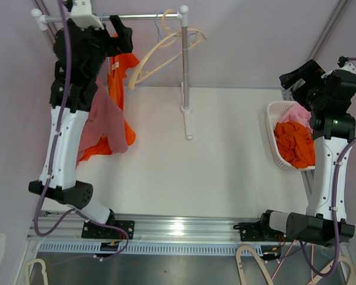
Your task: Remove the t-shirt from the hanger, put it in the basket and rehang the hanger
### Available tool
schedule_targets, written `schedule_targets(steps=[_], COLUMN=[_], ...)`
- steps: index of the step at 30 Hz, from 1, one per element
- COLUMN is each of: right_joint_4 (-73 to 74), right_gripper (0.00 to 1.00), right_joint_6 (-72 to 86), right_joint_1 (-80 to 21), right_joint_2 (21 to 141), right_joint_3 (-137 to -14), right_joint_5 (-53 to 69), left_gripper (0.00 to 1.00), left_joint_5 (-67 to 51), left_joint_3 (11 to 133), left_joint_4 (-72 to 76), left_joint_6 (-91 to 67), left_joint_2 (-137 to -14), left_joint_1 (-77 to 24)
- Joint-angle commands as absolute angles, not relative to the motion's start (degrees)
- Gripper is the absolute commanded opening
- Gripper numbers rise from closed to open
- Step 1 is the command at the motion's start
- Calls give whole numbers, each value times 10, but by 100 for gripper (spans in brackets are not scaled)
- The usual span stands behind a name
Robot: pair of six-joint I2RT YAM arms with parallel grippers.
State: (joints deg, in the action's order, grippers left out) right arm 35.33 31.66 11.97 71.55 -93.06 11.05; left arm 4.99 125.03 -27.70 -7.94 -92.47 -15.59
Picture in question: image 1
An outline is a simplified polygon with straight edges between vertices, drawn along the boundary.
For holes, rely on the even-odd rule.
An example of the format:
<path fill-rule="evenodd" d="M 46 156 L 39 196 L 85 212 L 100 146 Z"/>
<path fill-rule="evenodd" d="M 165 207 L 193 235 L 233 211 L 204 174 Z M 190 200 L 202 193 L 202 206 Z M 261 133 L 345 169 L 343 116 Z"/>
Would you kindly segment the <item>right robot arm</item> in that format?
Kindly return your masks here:
<path fill-rule="evenodd" d="M 355 66 L 341 58 L 339 67 L 326 72 L 313 59 L 279 80 L 293 98 L 311 113 L 316 164 L 311 197 L 305 214 L 268 210 L 262 214 L 258 233 L 272 240 L 279 233 L 301 242 L 325 247 L 350 240 L 355 227 L 347 223 L 345 177 L 355 139 L 356 121 L 348 113 L 356 94 Z"/>

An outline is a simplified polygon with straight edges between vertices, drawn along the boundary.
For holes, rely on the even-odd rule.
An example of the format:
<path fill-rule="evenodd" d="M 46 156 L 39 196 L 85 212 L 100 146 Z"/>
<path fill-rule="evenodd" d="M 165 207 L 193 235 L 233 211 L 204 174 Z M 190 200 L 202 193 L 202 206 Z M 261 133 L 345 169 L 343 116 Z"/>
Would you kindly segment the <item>light pink t shirt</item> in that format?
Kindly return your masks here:
<path fill-rule="evenodd" d="M 313 133 L 313 129 L 310 126 L 311 113 L 307 111 L 300 104 L 293 104 L 287 112 L 288 122 L 296 122 L 305 126 L 310 134 Z"/>

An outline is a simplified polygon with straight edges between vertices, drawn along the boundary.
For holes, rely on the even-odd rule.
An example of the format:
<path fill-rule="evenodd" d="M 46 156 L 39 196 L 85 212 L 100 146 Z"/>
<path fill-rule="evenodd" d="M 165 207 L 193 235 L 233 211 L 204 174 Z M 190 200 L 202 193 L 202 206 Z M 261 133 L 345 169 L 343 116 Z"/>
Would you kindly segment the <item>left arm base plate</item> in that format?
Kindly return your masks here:
<path fill-rule="evenodd" d="M 115 220 L 114 225 L 128 234 L 130 240 L 133 239 L 135 222 L 132 220 Z M 92 222 L 85 222 L 82 228 L 81 237 L 83 239 L 126 239 L 125 235 L 115 229 L 98 226 Z"/>

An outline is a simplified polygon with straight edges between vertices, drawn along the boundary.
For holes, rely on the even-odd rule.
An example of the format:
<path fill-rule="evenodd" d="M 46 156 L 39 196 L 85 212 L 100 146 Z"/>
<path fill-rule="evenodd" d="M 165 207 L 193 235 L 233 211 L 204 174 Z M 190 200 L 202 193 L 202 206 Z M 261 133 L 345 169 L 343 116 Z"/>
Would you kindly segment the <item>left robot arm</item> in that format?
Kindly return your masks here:
<path fill-rule="evenodd" d="M 76 179 L 76 160 L 84 125 L 98 90 L 96 80 L 105 59 L 130 52 L 132 29 L 116 15 L 109 17 L 117 37 L 106 28 L 81 28 L 67 20 L 55 36 L 57 57 L 51 86 L 52 126 L 45 166 L 38 180 L 28 185 L 31 193 L 77 209 L 96 222 L 95 231 L 110 238 L 116 223 L 111 210 L 93 198 L 93 186 Z"/>

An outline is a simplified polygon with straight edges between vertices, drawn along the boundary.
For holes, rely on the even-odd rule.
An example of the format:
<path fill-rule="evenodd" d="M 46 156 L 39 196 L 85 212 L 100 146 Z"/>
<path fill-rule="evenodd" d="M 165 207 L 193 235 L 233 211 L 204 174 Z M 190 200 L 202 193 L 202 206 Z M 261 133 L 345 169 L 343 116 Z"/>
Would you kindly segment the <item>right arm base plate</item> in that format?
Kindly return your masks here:
<path fill-rule="evenodd" d="M 238 230 L 242 242 L 277 242 L 279 237 L 284 234 L 280 231 L 273 230 L 261 221 L 254 223 L 237 223 L 233 226 Z"/>

